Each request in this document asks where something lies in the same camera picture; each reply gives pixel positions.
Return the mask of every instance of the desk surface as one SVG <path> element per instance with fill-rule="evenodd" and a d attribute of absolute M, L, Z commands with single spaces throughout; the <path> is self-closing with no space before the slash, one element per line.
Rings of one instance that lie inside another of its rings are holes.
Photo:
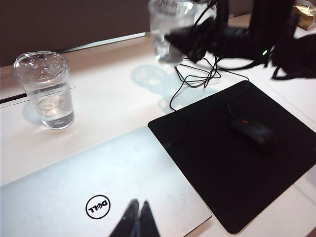
<path fill-rule="evenodd" d="M 298 34 L 302 36 L 305 32 L 298 29 Z M 155 63 L 150 38 L 131 39 L 65 56 L 72 65 L 75 121 L 64 130 L 48 130 L 40 124 L 29 101 L 1 108 L 2 185 L 171 112 L 168 103 L 180 82 L 172 67 Z M 233 67 L 243 61 L 222 63 Z M 248 76 L 253 84 L 316 132 L 316 80 L 272 81 L 272 71 L 272 67 L 258 66 L 239 73 Z M 9 74 L 9 67 L 2 68 L 1 93 L 21 91 Z M 222 76 L 219 83 L 210 83 L 206 89 L 184 88 L 174 106 L 186 106 L 242 80 L 226 73 Z M 239 236 L 304 237 L 315 225 L 316 167 L 277 198 Z M 213 217 L 188 236 L 230 234 Z"/>

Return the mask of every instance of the computer mouse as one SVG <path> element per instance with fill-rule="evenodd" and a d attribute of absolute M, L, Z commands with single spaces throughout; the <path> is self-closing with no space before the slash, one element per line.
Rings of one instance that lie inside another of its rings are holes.
<path fill-rule="evenodd" d="M 276 148 L 277 141 L 274 133 L 257 121 L 248 118 L 236 118 L 232 122 L 232 128 L 265 153 L 272 153 Z"/>

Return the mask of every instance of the black mouse pad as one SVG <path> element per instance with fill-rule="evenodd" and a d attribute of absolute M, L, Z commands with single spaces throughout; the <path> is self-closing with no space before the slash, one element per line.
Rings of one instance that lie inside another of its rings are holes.
<path fill-rule="evenodd" d="M 169 155 L 231 234 L 253 218 L 316 163 L 316 134 L 249 83 L 230 105 L 269 127 L 277 138 L 264 154 L 231 129 L 227 101 L 242 81 L 148 124 Z"/>

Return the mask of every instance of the laptop lid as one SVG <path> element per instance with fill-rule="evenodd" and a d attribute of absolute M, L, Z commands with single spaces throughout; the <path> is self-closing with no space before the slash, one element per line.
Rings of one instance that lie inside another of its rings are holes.
<path fill-rule="evenodd" d="M 106 237 L 134 198 L 149 202 L 161 237 L 182 237 L 212 216 L 141 127 L 2 186 L 1 236 Z"/>

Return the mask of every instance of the black cable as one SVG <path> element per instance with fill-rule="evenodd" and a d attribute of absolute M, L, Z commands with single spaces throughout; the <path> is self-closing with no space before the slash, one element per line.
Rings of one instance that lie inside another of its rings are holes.
<path fill-rule="evenodd" d="M 207 10 L 209 8 L 211 8 L 213 5 L 215 4 L 215 1 L 214 0 L 211 0 L 207 3 L 207 7 L 206 9 L 201 13 L 201 15 L 198 17 L 198 19 L 194 22 L 192 28 L 191 28 L 191 31 L 197 26 L 198 22 L 201 20 L 201 18 L 203 17 L 203 15 L 207 12 Z"/>
<path fill-rule="evenodd" d="M 187 67 L 187 68 L 191 68 L 191 69 L 194 69 L 194 70 L 198 70 L 198 71 L 202 71 L 202 72 L 205 72 L 205 73 L 208 73 L 208 75 L 206 77 L 200 77 L 200 76 L 195 76 L 195 75 L 187 75 L 185 78 L 182 76 L 182 74 L 179 72 L 179 69 L 177 68 L 177 66 L 175 66 L 175 71 L 180 79 L 180 81 L 182 82 L 181 86 L 179 87 L 179 89 L 175 92 L 175 94 L 172 96 L 171 100 L 170 100 L 170 103 L 169 103 L 169 106 L 172 110 L 176 111 L 173 107 L 172 107 L 172 101 L 174 100 L 174 98 L 176 97 L 176 95 L 179 93 L 179 91 L 181 90 L 181 88 L 183 87 L 184 84 L 186 84 L 187 86 L 191 87 L 191 88 L 197 88 L 197 87 L 200 87 L 200 86 L 204 86 L 204 88 L 207 87 L 209 81 L 211 79 L 215 79 L 215 78 L 220 78 L 221 77 L 221 74 L 218 72 L 218 71 L 223 71 L 223 72 L 226 72 L 226 73 L 231 73 L 231 74 L 234 74 L 234 75 L 237 75 L 237 76 L 240 76 L 240 77 L 243 77 L 243 78 L 246 78 L 248 83 L 246 84 L 245 88 L 243 89 L 243 91 L 238 94 L 237 96 L 235 96 L 234 98 L 230 99 L 228 102 L 227 102 L 227 106 L 228 106 L 228 109 L 232 115 L 233 118 L 235 118 L 234 116 L 234 113 L 231 109 L 231 106 L 230 106 L 230 102 L 232 102 L 233 100 L 237 99 L 238 97 L 240 97 L 245 91 L 246 89 L 248 88 L 248 85 L 250 83 L 250 79 L 244 75 L 241 75 L 241 74 L 238 74 L 238 73 L 233 73 L 233 72 L 230 72 L 228 70 L 225 70 L 225 69 L 221 69 L 221 68 L 218 68 L 217 67 L 217 63 L 221 60 L 222 58 L 219 58 L 219 57 L 215 57 L 215 62 L 214 62 L 214 65 L 212 65 L 206 58 L 203 58 L 203 60 L 205 60 L 209 66 L 211 67 L 211 70 L 210 71 L 207 71 L 207 70 L 204 70 L 204 69 L 201 69 L 201 68 L 197 68 L 197 67 L 193 67 L 193 66 L 190 66 L 190 65 L 186 65 L 186 64 L 179 64 L 178 66 L 183 66 L 183 67 Z M 188 78 L 198 78 L 196 80 L 187 80 Z"/>
<path fill-rule="evenodd" d="M 249 86 L 249 83 L 250 83 L 250 79 L 244 75 L 241 75 L 241 74 L 238 74 L 238 73 L 233 73 L 233 72 L 230 72 L 230 71 L 227 71 L 227 70 L 224 70 L 224 69 L 217 69 L 217 70 L 220 70 L 220 71 L 223 71 L 223 72 L 227 72 L 227 73 L 231 73 L 231 74 L 234 74 L 234 75 L 237 75 L 237 76 L 240 76 L 240 77 L 243 77 L 243 78 L 246 78 L 248 80 L 248 83 L 246 84 L 245 88 L 243 89 L 243 91 L 238 94 L 237 96 L 235 96 L 233 99 L 230 99 L 228 102 L 227 102 L 227 106 L 228 106 L 228 109 L 229 109 L 229 112 L 231 113 L 233 119 L 235 118 L 233 112 L 232 112 L 232 109 L 231 109 L 231 106 L 230 106 L 230 102 L 237 99 L 238 97 L 240 97 L 247 89 L 247 87 Z"/>
<path fill-rule="evenodd" d="M 207 87 L 209 81 L 211 79 L 217 79 L 220 78 L 221 75 L 219 74 L 219 72 L 217 71 L 217 62 L 220 60 L 218 57 L 215 57 L 215 62 L 214 65 L 212 65 L 206 58 L 203 58 L 211 67 L 210 71 L 201 69 L 201 68 L 197 68 L 197 67 L 193 67 L 190 65 L 186 65 L 186 64 L 179 64 L 178 66 L 175 66 L 174 69 L 180 79 L 180 81 L 182 82 L 181 86 L 179 87 L 179 89 L 174 93 L 174 95 L 172 96 L 170 103 L 169 103 L 169 107 L 173 110 L 176 111 L 173 107 L 172 107 L 172 101 L 174 100 L 174 98 L 176 97 L 176 95 L 179 93 L 179 91 L 181 90 L 181 88 L 183 87 L 184 84 L 186 84 L 187 86 L 191 87 L 191 88 L 197 88 L 203 85 L 204 88 Z M 187 68 L 191 68 L 194 70 L 198 70 L 198 71 L 202 71 L 205 73 L 208 73 L 206 77 L 201 77 L 201 76 L 196 76 L 196 75 L 187 75 L 186 77 L 183 77 L 183 75 L 180 73 L 178 67 L 179 66 L 183 66 L 183 67 L 187 67 Z"/>
<path fill-rule="evenodd" d="M 258 66 L 260 64 L 262 64 L 262 62 L 253 61 L 253 62 L 251 62 L 245 66 L 239 67 L 239 68 L 222 68 L 221 66 L 218 66 L 218 67 L 219 67 L 219 69 L 222 69 L 222 70 L 236 71 L 236 70 L 244 70 L 244 69 L 253 68 L 253 67 Z"/>

